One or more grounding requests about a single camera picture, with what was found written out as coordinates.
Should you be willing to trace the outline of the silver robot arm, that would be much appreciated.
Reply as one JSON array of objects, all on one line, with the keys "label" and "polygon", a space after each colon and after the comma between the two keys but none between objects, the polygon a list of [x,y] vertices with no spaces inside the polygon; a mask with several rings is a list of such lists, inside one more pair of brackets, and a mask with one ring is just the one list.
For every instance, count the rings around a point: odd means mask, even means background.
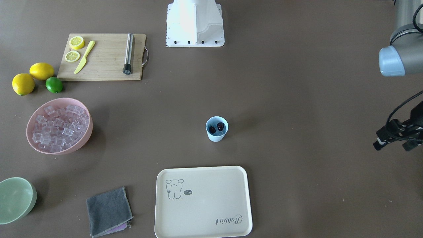
[{"label": "silver robot arm", "polygon": [[422,1],[395,0],[395,30],[389,46],[379,52],[379,69],[385,77],[423,71]]}]

